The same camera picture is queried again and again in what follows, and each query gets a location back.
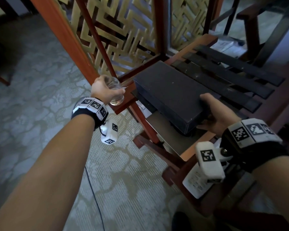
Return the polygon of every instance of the patterned carpet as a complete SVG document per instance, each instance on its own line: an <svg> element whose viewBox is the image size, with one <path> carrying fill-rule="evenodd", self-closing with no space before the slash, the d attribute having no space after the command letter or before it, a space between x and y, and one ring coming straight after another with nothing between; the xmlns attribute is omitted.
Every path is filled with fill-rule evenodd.
<svg viewBox="0 0 289 231"><path fill-rule="evenodd" d="M0 41L8 59L0 74L12 75L11 86L0 84L1 206L90 85L39 15L1 26ZM94 133L87 161L105 229L170 230L174 212L183 210L195 229L212 230L212 222L162 180L166 164L148 148L136 148L132 139L142 127L126 111L110 117L119 124L118 141L104 145ZM64 230L102 230L85 174Z"/></svg>

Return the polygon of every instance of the forearm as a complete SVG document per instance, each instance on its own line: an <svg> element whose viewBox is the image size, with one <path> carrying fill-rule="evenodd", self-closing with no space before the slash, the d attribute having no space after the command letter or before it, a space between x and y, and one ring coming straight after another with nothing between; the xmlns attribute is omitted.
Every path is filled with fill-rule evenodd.
<svg viewBox="0 0 289 231"><path fill-rule="evenodd" d="M73 118L46 146L0 209L0 230L62 230L78 193L94 120Z"/></svg>
<svg viewBox="0 0 289 231"><path fill-rule="evenodd" d="M289 222L289 156L266 162L256 168L253 175Z"/></svg>

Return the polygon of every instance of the black box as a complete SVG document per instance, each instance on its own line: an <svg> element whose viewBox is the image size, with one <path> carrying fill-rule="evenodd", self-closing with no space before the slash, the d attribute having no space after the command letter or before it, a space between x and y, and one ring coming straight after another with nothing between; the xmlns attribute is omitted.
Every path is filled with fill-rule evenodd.
<svg viewBox="0 0 289 231"><path fill-rule="evenodd" d="M220 96L190 77L159 61L134 77L137 91L183 134L210 113L200 94Z"/></svg>

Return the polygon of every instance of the hand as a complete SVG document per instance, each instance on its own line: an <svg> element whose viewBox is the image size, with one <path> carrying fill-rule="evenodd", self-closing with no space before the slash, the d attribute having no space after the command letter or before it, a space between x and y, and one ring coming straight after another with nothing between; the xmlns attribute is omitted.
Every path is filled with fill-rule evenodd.
<svg viewBox="0 0 289 231"><path fill-rule="evenodd" d="M105 76L101 75L96 78L92 84L91 97L95 97L108 104L116 95L122 95L125 93L125 89L110 90L105 84Z"/></svg>
<svg viewBox="0 0 289 231"><path fill-rule="evenodd" d="M210 93L201 94L200 98L209 105L212 115L208 117L208 120L204 120L201 125L198 125L198 129L207 130L218 136L222 136L228 126L242 120Z"/></svg>

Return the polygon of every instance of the gold lattice panel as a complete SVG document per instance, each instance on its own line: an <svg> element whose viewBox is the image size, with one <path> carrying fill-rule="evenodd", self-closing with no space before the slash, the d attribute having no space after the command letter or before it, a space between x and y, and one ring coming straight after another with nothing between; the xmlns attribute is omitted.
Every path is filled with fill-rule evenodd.
<svg viewBox="0 0 289 231"><path fill-rule="evenodd" d="M156 49L152 0L85 2L90 15L99 23L96 30L117 76L153 57ZM85 52L93 55L96 69L101 74L110 75L76 2L73 5L71 25L75 34L80 37Z"/></svg>
<svg viewBox="0 0 289 231"><path fill-rule="evenodd" d="M202 35L209 0L172 0L172 47L181 50Z"/></svg>

